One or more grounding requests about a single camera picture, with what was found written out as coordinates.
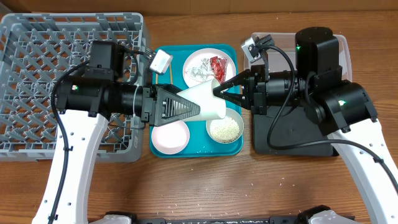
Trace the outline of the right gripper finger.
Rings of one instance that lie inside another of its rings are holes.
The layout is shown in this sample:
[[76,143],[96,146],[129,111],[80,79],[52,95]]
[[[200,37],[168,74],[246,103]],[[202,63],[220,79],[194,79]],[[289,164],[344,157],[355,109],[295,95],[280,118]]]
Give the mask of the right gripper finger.
[[221,92],[221,91],[216,91],[213,90],[213,94],[221,98],[223,100],[226,100],[230,103],[233,103],[235,105],[238,105],[244,109],[250,109],[251,108],[251,103],[249,101],[249,98],[247,96],[244,96],[242,94],[237,94],[237,93],[230,93],[227,91]]
[[215,87],[213,89],[213,93],[221,93],[222,91],[227,90],[234,86],[246,86],[250,76],[251,76],[250,69],[246,69],[243,72],[230,78],[229,80],[226,80],[220,86]]

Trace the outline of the white paper cup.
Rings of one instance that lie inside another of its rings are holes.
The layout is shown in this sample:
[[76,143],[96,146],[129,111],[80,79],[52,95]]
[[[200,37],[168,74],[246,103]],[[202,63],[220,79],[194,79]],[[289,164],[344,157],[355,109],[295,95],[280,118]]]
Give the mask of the white paper cup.
[[226,102],[213,94],[213,89],[218,86],[220,86],[218,80],[212,79],[177,93],[200,107],[198,115],[183,121],[223,119],[226,116]]

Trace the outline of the red snack wrapper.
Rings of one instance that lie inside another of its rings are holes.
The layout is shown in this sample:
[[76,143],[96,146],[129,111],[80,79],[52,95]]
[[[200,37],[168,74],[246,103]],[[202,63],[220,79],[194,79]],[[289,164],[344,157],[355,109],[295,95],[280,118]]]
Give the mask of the red snack wrapper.
[[211,71],[214,73],[214,77],[220,84],[226,80],[226,70],[228,66],[228,59],[224,57],[212,57],[210,58]]

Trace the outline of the grey-green bowl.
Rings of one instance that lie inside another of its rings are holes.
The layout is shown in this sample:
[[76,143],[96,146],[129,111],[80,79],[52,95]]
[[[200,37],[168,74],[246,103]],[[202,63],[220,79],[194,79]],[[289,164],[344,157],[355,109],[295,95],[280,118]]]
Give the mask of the grey-green bowl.
[[244,123],[241,115],[231,109],[226,109],[223,119],[214,119],[206,122],[206,131],[212,140],[229,144],[237,141],[243,134]]

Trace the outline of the white rice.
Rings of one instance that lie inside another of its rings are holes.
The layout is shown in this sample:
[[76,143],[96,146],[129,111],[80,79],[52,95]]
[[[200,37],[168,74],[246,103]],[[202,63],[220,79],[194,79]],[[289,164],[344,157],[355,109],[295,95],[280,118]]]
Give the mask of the white rice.
[[217,142],[231,143],[240,137],[240,128],[233,118],[217,119],[210,123],[210,136]]

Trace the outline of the white tissue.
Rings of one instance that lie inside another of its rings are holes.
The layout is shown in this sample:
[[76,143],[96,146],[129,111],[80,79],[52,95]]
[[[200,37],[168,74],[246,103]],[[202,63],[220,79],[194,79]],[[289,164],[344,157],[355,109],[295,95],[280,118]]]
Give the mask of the white tissue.
[[210,59],[199,58],[188,64],[184,73],[197,82],[203,83],[214,78],[214,73],[211,71]]

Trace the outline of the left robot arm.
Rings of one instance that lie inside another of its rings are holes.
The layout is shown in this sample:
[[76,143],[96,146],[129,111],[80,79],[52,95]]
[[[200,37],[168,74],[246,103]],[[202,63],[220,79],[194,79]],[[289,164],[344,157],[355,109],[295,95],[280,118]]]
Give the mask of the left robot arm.
[[133,115],[158,127],[200,113],[200,106],[181,97],[176,86],[121,82],[126,56],[138,55],[138,50],[96,40],[90,58],[57,80],[50,97],[57,142],[34,223],[88,221],[96,155],[112,114]]

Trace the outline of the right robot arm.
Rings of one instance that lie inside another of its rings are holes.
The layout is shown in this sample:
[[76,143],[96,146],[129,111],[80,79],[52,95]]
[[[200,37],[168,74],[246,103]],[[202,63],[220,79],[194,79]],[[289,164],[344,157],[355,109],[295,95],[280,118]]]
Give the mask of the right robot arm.
[[308,27],[295,34],[295,59],[289,69],[271,73],[265,59],[273,38],[249,38],[242,44],[252,63],[213,94],[265,115],[269,106],[302,105],[307,119],[343,159],[374,223],[397,222],[397,166],[386,146],[376,108],[365,89],[343,79],[339,43],[331,29]]

